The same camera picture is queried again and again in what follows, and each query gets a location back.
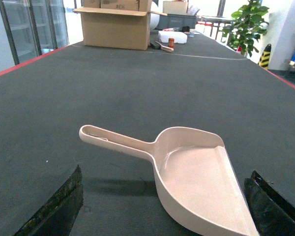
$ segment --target box flap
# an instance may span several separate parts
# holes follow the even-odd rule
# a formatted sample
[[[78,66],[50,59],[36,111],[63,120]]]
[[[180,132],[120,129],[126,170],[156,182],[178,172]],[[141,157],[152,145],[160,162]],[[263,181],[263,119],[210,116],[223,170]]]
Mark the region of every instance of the box flap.
[[[153,13],[153,14],[157,14],[157,15],[161,15],[161,16],[167,16],[167,13],[163,13],[163,12],[158,12],[158,11],[149,11],[149,13]]]
[[[103,13],[113,15],[126,15],[126,16],[146,16],[147,12],[144,11],[127,11],[127,10],[114,10],[104,8],[92,8],[92,7],[80,7],[73,10],[74,12],[85,12],[85,13]]]

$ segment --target glass door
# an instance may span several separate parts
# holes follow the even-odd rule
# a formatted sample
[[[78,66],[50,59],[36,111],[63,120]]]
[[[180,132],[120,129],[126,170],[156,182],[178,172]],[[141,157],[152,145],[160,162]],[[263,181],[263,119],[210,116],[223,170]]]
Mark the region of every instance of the glass door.
[[[13,38],[12,42],[15,46],[17,62],[25,62],[40,55],[41,51],[32,24],[29,1],[1,0],[1,3],[4,5],[9,25],[8,34],[12,34],[10,37]]]
[[[68,45],[68,33],[63,0],[50,0],[51,15],[55,30],[57,48]]]
[[[41,52],[44,54],[56,48],[56,40],[52,34],[53,26],[50,21],[51,14],[46,0],[32,0],[31,4],[34,12]]]

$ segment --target scoop handle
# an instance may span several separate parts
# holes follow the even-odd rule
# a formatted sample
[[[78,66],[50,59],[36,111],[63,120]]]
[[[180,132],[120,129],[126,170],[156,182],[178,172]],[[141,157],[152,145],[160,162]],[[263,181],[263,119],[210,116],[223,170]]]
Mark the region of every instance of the scoop handle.
[[[92,125],[82,126],[79,136],[82,141],[88,144],[152,161],[152,155],[150,153],[152,143],[143,142]]]

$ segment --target table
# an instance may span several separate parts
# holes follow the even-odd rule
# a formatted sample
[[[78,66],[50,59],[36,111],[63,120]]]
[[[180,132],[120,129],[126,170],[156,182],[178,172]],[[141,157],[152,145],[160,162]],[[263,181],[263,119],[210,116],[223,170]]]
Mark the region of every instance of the table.
[[[147,142],[171,126],[216,133],[241,187],[256,169],[295,195],[295,89],[204,35],[173,54],[78,43],[0,76],[0,235],[77,164],[72,236],[196,235],[163,209],[152,165],[82,142],[85,124]]]

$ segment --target scoop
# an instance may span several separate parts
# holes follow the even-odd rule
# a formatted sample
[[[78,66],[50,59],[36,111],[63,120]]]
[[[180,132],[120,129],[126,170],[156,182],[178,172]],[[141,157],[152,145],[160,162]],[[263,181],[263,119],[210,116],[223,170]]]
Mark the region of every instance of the scoop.
[[[86,143],[151,162],[164,209],[187,229],[203,236],[259,236],[218,135],[171,127],[147,143],[91,125],[79,134]]]

